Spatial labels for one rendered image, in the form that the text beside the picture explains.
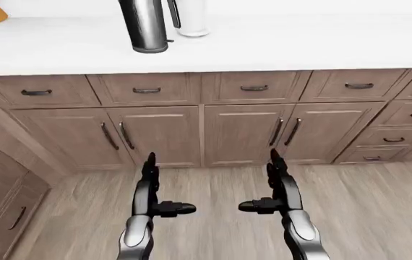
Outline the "stainless steel electric kettle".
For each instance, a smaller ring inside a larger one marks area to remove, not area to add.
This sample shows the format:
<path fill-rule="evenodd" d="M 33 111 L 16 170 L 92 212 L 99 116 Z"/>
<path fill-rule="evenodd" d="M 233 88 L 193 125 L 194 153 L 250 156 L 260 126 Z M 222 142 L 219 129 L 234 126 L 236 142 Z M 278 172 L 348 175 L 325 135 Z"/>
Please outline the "stainless steel electric kettle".
<path fill-rule="evenodd" d="M 118 0 L 132 47 L 156 49 L 167 39 L 162 0 Z"/>

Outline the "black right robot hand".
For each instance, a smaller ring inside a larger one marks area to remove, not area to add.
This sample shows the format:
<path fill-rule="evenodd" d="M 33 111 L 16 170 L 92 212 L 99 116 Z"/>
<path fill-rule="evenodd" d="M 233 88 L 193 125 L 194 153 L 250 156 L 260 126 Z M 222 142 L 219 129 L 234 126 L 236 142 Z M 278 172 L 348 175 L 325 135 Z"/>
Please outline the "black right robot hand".
<path fill-rule="evenodd" d="M 297 183 L 288 172 L 288 166 L 276 149 L 270 150 L 270 160 L 266 165 L 267 182 L 272 189 L 272 197 L 244 201 L 238 205 L 241 212 L 256 212 L 261 215 L 279 212 L 285 216 L 295 209 L 303 209 Z"/>

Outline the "black kettle power base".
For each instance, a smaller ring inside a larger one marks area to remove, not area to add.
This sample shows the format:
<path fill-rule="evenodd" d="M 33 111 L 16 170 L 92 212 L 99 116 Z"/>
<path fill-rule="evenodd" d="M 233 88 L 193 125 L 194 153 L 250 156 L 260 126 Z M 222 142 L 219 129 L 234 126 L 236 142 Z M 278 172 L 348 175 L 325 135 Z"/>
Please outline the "black kettle power base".
<path fill-rule="evenodd" d="M 164 47 L 156 48 L 156 49 L 142 49 L 142 48 L 136 48 L 136 47 L 132 47 L 132 48 L 134 51 L 138 53 L 162 53 L 164 51 L 167 51 L 169 43 L 174 43 L 174 40 L 166 40 L 165 41 L 166 45 Z"/>

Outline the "white cylindrical container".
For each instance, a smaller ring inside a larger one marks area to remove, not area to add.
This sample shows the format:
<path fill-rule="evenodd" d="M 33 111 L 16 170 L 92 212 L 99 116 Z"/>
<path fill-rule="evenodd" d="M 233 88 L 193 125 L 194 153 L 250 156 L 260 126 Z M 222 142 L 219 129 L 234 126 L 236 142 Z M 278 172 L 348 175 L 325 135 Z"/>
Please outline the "white cylindrical container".
<path fill-rule="evenodd" d="M 190 38 L 209 34 L 207 27 L 207 0 L 176 0 L 180 25 L 177 33 Z"/>

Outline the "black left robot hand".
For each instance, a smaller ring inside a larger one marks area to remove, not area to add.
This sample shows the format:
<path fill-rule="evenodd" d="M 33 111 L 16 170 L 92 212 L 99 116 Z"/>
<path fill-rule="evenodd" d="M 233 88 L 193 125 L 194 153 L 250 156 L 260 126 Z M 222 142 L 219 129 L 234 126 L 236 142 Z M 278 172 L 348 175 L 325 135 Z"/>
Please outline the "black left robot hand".
<path fill-rule="evenodd" d="M 145 215 L 150 218 L 175 218 L 178 215 L 192 214 L 197 208 L 190 203 L 174 201 L 158 201 L 157 192 L 160 188 L 159 167 L 156 165 L 156 155 L 151 152 L 142 166 L 142 177 L 137 182 L 132 200 L 132 216 Z"/>

